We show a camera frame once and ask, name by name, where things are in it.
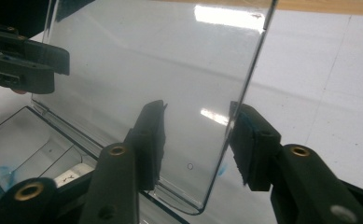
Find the clamp jaw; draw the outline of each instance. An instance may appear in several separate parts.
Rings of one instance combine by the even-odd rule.
[[[252,191],[273,185],[278,223],[363,223],[363,189],[339,180],[312,149],[280,145],[280,133],[257,110],[240,107],[230,147],[245,185]]]
[[[37,94],[55,90],[54,73],[69,75],[65,49],[34,42],[0,25],[0,86]]]

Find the clear acrylic sheet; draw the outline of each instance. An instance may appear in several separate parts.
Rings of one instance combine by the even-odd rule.
[[[70,52],[71,72],[33,99],[102,146],[122,142],[143,106],[163,100],[154,194],[201,213],[271,10],[272,1],[53,2],[44,41]]]

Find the transparent plastic box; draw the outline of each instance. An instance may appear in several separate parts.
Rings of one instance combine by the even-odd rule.
[[[244,99],[274,5],[51,1],[44,43],[70,53],[70,75],[56,74],[54,93],[33,95],[33,108],[0,126],[2,187],[56,178],[79,163],[94,167],[103,147],[124,140],[144,105],[162,100],[166,143],[149,195],[200,214],[228,147],[237,113],[230,114],[230,102]]]

